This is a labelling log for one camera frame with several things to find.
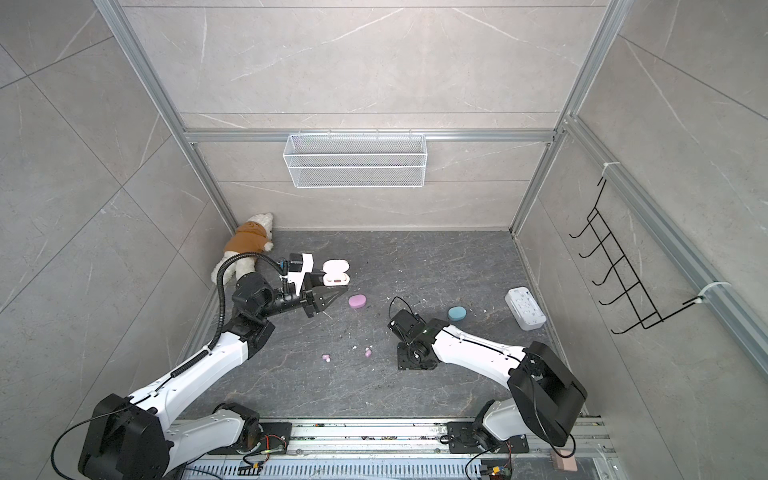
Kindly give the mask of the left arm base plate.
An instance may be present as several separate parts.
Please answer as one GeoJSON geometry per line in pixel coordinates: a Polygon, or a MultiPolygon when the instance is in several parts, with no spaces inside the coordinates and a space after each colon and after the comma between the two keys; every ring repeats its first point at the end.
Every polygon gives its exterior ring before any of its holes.
{"type": "Polygon", "coordinates": [[[246,430],[245,446],[241,450],[247,454],[284,453],[290,445],[292,430],[293,424],[288,421],[268,420],[253,424],[246,430]]]}

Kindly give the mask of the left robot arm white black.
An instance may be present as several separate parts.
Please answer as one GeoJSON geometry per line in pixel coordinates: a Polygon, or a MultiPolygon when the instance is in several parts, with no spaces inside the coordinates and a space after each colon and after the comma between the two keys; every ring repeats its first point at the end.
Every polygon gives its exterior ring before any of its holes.
{"type": "Polygon", "coordinates": [[[230,320],[214,346],[127,397],[111,394],[93,412],[78,461],[89,479],[160,479],[218,448],[248,452],[262,434],[256,411],[223,403],[205,417],[181,420],[183,411],[229,371],[266,344],[270,317],[294,309],[322,312],[348,288],[345,273],[291,273],[279,289],[257,272],[241,277],[230,320]]]}

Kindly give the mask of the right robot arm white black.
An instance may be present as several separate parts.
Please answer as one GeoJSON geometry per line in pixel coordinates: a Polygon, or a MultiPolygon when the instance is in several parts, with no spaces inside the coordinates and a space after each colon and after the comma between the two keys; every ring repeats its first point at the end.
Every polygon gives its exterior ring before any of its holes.
{"type": "Polygon", "coordinates": [[[440,319],[425,321],[408,309],[398,311],[388,328],[398,338],[400,370],[433,370],[444,363],[508,388],[509,399],[487,402],[473,420],[469,447],[494,451],[530,432],[560,456],[574,454],[572,429],[588,393],[549,346],[500,344],[440,319]]]}

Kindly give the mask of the peach earbud charging case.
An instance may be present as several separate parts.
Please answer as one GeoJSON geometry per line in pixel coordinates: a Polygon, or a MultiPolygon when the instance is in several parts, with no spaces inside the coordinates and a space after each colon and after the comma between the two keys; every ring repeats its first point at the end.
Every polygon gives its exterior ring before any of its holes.
{"type": "Polygon", "coordinates": [[[323,284],[327,287],[348,286],[350,276],[349,263],[343,259],[327,260],[322,266],[323,284]]]}

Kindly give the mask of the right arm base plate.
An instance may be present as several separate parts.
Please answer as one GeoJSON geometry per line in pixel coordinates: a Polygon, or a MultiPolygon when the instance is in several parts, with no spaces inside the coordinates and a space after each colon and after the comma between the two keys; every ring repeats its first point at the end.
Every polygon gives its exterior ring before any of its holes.
{"type": "Polygon", "coordinates": [[[448,422],[446,432],[439,436],[438,441],[447,445],[452,454],[475,454],[486,450],[491,453],[511,452],[512,454],[530,452],[525,435],[515,435],[501,441],[480,427],[476,427],[473,422],[448,422]]]}

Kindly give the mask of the purple earbud charging case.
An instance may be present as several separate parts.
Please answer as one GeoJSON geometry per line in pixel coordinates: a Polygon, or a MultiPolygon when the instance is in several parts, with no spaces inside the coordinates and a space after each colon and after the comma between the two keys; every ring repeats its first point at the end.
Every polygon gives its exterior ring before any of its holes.
{"type": "Polygon", "coordinates": [[[352,309],[361,309],[367,304],[367,297],[364,294],[356,294],[348,299],[348,305],[352,309]]]}

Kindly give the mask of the pink box on rail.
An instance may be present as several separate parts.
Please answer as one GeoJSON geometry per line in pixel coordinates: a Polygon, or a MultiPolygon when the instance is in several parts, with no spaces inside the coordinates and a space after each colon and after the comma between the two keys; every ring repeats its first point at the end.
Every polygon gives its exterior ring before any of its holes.
{"type": "Polygon", "coordinates": [[[577,472],[578,464],[574,455],[568,456],[557,450],[551,451],[553,466],[558,471],[577,472]]]}

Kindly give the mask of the teddy bear with brown hoodie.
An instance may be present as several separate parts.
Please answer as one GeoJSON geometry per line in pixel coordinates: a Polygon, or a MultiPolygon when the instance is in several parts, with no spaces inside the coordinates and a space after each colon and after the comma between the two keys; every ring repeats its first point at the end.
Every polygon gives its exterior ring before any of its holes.
{"type": "MultiPolygon", "coordinates": [[[[217,282],[219,269],[233,256],[246,252],[270,252],[274,248],[272,241],[273,222],[274,215],[272,213],[258,213],[240,225],[234,236],[225,245],[222,258],[213,268],[211,281],[217,282]]],[[[242,276],[253,273],[255,265],[255,257],[237,260],[229,265],[224,272],[223,284],[226,285],[232,279],[239,280],[242,276]]]]}

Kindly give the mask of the blue earbud charging case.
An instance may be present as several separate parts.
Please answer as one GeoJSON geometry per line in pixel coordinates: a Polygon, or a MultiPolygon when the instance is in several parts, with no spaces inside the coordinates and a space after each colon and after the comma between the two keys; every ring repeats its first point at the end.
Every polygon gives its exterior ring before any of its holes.
{"type": "Polygon", "coordinates": [[[447,316],[451,322],[459,322],[467,317],[467,310],[463,306],[453,306],[448,309],[447,316]]]}

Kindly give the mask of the white power strip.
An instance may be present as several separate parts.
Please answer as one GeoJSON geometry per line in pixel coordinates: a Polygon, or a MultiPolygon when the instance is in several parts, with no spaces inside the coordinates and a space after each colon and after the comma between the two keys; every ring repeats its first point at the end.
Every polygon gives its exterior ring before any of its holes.
{"type": "Polygon", "coordinates": [[[510,289],[504,300],[523,331],[536,330],[547,323],[547,316],[527,287],[510,289]]]}

